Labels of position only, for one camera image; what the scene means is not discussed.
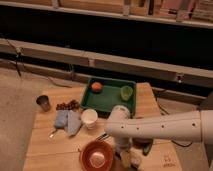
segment bowl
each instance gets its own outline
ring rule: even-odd
[[[98,113],[94,109],[86,109],[81,115],[81,121],[88,129],[95,127],[97,119]]]
[[[80,153],[80,163],[84,171],[109,171],[113,163],[113,150],[105,141],[88,143]]]

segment small cup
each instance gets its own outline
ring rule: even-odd
[[[81,120],[88,129],[95,127],[97,119],[98,114],[94,109],[87,109],[81,115]]]
[[[51,108],[49,98],[47,95],[41,95],[36,99],[36,103],[44,112],[48,112]]]

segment wooden table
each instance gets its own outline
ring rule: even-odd
[[[49,96],[52,105],[48,113],[38,112],[35,119],[32,136],[25,160],[24,171],[78,171],[82,170],[79,163],[79,151],[85,144],[94,140],[104,132],[105,119],[99,118],[94,130],[84,126],[75,137],[69,138],[63,130],[49,138],[54,130],[56,117],[55,106],[58,103],[69,102],[72,99],[81,101],[85,87],[70,89],[47,90],[43,94]],[[154,117],[160,115],[152,89],[148,83],[137,84],[136,116]],[[113,138],[106,140],[113,145]],[[142,171],[181,171],[181,165],[173,144],[167,140],[155,140],[148,156],[141,155]],[[124,170],[118,159],[115,159],[112,170]]]

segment cable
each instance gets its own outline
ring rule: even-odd
[[[189,144],[187,144],[187,145],[183,145],[183,144],[179,144],[178,142],[176,142],[176,141],[174,141],[174,140],[172,140],[172,142],[174,143],[174,144],[176,144],[176,145],[178,145],[178,146],[180,146],[180,147],[189,147],[189,146],[191,146],[192,144],[193,144],[193,142],[190,142]]]
[[[8,45],[10,47],[12,47],[12,49],[16,53],[16,60],[15,60],[15,65],[14,66],[16,68],[16,71],[17,71],[19,77],[21,77],[21,71],[20,71],[19,66],[18,66],[18,58],[21,56],[21,53],[17,51],[16,47],[12,43],[10,43],[10,41],[4,36],[3,33],[0,32],[0,35],[6,40],[6,42],[8,43]]]
[[[70,69],[71,80],[74,80],[75,68],[72,64],[69,64],[69,69]]]
[[[165,110],[160,104],[159,104],[159,102],[158,102],[158,95],[160,94],[160,93],[164,93],[164,92],[166,92],[167,91],[167,89],[164,89],[164,90],[160,90],[160,91],[158,91],[157,93],[156,93],[156,96],[155,96],[155,98],[156,98],[156,101],[157,101],[157,104],[158,104],[158,106],[159,106],[159,108],[166,114],[166,115],[170,115],[170,113],[167,111],[167,110]],[[172,143],[174,143],[174,144],[176,144],[176,145],[178,145],[178,146],[180,146],[180,147],[189,147],[189,146],[191,146],[192,144],[193,144],[193,142],[190,142],[189,144],[187,144],[187,145],[183,145],[183,144],[179,144],[178,142],[176,142],[176,141],[174,141],[174,140],[172,140]]]
[[[35,73],[34,71],[30,70],[29,68],[27,68],[25,66],[25,64],[23,63],[23,61],[21,61],[22,63],[22,66],[24,67],[25,71],[27,71],[28,73],[31,73],[31,74],[36,74],[38,75],[37,73]],[[43,76],[43,75],[40,75],[41,77],[43,78],[47,78],[53,85],[57,86],[57,87],[65,87],[65,88],[72,88],[71,86],[67,86],[67,85],[62,85],[62,84],[58,84],[56,83],[55,81],[53,81],[50,77],[48,76]]]

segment red bowl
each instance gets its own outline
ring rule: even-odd
[[[113,163],[113,150],[105,141],[92,141],[80,153],[84,171],[109,171]]]

